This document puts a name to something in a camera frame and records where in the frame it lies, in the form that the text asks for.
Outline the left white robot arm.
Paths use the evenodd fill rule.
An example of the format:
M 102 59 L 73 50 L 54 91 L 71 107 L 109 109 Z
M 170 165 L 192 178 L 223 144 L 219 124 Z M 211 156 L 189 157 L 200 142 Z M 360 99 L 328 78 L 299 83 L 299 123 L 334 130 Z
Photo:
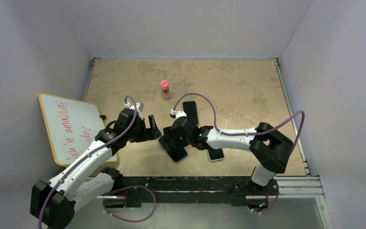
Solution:
M 116 155 L 128 142 L 139 143 L 161 137 L 153 115 L 149 127 L 140 110 L 123 109 L 117 120 L 99 131 L 94 141 L 70 166 L 48 182 L 37 181 L 32 187 L 30 213 L 38 219 L 37 228 L 63 229 L 84 205 L 102 194 L 118 195 L 129 187 L 115 168 L 103 169 L 93 180 L 87 178 L 105 161 Z

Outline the beige cased smartphone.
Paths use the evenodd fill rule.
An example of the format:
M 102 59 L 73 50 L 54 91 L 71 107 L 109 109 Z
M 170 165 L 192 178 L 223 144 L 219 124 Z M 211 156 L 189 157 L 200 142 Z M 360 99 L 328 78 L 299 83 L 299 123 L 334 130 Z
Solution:
M 208 149 L 207 150 L 208 158 L 211 162 L 221 161 L 225 158 L 224 151 L 220 149 Z

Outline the purple edged smartphone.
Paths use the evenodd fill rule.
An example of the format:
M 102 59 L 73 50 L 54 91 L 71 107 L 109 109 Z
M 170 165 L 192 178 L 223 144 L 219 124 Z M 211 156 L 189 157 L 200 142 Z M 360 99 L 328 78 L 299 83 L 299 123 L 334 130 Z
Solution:
M 195 125 L 199 124 L 196 101 L 183 102 L 183 111 L 186 113 L 186 117 L 188 120 L 190 120 Z

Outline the black smartphone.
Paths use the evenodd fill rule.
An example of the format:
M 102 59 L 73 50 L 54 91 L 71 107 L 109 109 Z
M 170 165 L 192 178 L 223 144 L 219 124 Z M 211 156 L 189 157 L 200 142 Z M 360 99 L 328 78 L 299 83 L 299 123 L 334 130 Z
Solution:
M 164 136 L 161 136 L 158 139 L 159 144 L 161 145 L 162 149 L 169 155 L 169 157 L 172 159 L 173 162 L 178 163 L 185 159 L 188 154 L 184 148 L 174 148 L 171 150 L 167 150 L 165 148 L 165 140 Z

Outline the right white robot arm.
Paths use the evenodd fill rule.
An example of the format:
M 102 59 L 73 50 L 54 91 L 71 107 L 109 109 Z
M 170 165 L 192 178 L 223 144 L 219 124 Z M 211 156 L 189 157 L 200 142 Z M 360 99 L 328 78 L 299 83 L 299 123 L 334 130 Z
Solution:
M 160 145 L 176 162 L 185 158 L 185 147 L 198 150 L 237 149 L 251 152 L 258 160 L 248 187 L 254 194 L 260 194 L 276 174 L 285 172 L 294 143 L 287 136 L 268 123 L 261 122 L 255 128 L 221 129 L 194 124 L 187 117 L 175 119 L 163 129 Z

